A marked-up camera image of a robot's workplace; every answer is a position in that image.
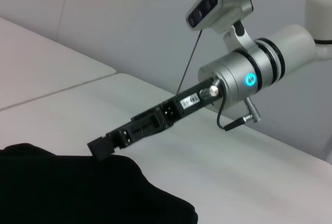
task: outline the black cloth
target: black cloth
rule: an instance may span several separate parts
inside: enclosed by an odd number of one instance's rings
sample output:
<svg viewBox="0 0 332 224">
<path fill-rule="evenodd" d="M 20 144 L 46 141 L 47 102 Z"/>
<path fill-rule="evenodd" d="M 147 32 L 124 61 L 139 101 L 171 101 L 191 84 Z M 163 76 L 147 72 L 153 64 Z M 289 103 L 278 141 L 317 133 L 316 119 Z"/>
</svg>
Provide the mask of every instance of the black cloth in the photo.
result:
<svg viewBox="0 0 332 224">
<path fill-rule="evenodd" d="M 0 222 L 194 224 L 192 205 L 150 184 L 113 155 L 56 156 L 29 144 L 0 150 Z"/>
</svg>

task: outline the black cable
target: black cable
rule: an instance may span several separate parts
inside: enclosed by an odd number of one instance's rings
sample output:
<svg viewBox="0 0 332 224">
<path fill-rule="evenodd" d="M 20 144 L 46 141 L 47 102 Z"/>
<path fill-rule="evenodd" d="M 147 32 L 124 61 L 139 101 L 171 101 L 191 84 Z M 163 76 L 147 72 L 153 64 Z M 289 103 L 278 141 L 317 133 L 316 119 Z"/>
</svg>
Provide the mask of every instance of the black cable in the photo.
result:
<svg viewBox="0 0 332 224">
<path fill-rule="evenodd" d="M 220 124 L 220 117 L 222 115 L 222 111 L 223 111 L 223 109 L 225 107 L 225 104 L 226 104 L 227 91 L 226 91 L 226 85 L 225 85 L 224 81 L 223 80 L 219 80 L 219 81 L 220 81 L 220 85 L 221 85 L 221 87 L 223 89 L 223 102 L 222 102 L 222 105 L 220 106 L 220 109 L 219 109 L 219 112 L 218 112 L 218 115 L 217 115 L 217 126 L 220 129 L 224 130 L 225 128 Z"/>
<path fill-rule="evenodd" d="M 181 89 L 181 86 L 182 86 L 183 80 L 184 80 L 185 77 L 186 77 L 186 74 L 187 74 L 187 71 L 188 71 L 188 68 L 189 68 L 189 65 L 190 65 L 191 59 L 192 59 L 192 57 L 193 57 L 193 54 L 195 53 L 195 50 L 196 50 L 196 47 L 197 47 L 197 44 L 198 44 L 199 38 L 201 38 L 202 31 L 203 31 L 203 30 L 201 30 L 201 31 L 199 32 L 199 34 L 198 34 L 198 37 L 197 37 L 197 40 L 196 40 L 195 46 L 193 47 L 193 50 L 192 50 L 192 52 L 191 52 L 191 56 L 190 56 L 190 58 L 189 58 L 189 61 L 188 61 L 188 64 L 187 64 L 187 67 L 186 67 L 185 73 L 184 73 L 183 76 L 182 76 L 182 79 L 181 79 L 180 85 L 178 86 L 178 89 L 177 89 L 176 95 L 178 95 L 178 93 L 180 92 L 180 89 Z"/>
</svg>

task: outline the white wall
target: white wall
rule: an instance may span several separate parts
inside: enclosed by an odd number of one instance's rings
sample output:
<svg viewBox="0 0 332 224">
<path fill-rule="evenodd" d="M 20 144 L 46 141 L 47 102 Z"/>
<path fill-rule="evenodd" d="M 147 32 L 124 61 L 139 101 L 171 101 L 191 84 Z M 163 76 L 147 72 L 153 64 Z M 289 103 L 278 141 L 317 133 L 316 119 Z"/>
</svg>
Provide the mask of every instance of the white wall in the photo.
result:
<svg viewBox="0 0 332 224">
<path fill-rule="evenodd" d="M 194 1 L 0 0 L 0 17 L 174 93 L 198 34 L 185 23 Z M 304 24 L 305 0 L 253 3 L 244 21 L 253 38 Z M 222 36 L 203 31 L 182 90 L 197 83 L 201 65 L 225 53 Z M 263 117 L 254 128 L 319 157 L 332 133 L 331 69 L 332 62 L 312 64 L 254 96 Z M 237 106 L 225 114 L 242 113 Z"/>
<path fill-rule="evenodd" d="M 0 0 L 0 17 L 55 40 L 64 0 Z"/>
</svg>

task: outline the white table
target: white table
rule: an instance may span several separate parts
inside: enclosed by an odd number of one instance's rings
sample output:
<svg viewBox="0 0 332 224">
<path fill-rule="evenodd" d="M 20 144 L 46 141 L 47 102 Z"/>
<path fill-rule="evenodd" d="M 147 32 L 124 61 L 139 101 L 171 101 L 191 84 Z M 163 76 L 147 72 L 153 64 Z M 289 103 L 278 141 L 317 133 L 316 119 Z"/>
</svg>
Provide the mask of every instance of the white table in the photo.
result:
<svg viewBox="0 0 332 224">
<path fill-rule="evenodd" d="M 0 148 L 27 142 L 89 155 L 86 143 L 171 96 L 111 76 L 2 111 Z M 193 204 L 199 223 L 332 223 L 332 165 L 247 127 L 225 133 L 215 122 L 216 113 L 202 109 L 116 153 Z"/>
<path fill-rule="evenodd" d="M 116 71 L 0 18 L 0 110 Z"/>
</svg>

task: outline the camera lens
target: camera lens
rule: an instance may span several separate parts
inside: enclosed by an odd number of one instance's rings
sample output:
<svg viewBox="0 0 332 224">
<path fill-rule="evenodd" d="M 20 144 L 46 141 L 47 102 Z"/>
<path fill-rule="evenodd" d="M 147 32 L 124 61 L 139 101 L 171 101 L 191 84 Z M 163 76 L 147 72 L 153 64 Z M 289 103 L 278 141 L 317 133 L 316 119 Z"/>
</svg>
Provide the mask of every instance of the camera lens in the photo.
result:
<svg viewBox="0 0 332 224">
<path fill-rule="evenodd" d="M 195 9 L 192 13 L 195 22 L 199 23 L 203 19 L 203 15 L 200 9 Z"/>
<path fill-rule="evenodd" d="M 193 28 L 195 27 L 195 21 L 193 20 L 192 17 L 189 17 L 188 22 L 189 22 L 191 27 L 193 27 Z"/>
<path fill-rule="evenodd" d="M 205 7 L 206 10 L 210 11 L 210 10 L 211 10 L 211 4 L 210 4 L 210 1 L 205 0 L 205 2 L 204 2 L 204 7 Z"/>
</svg>

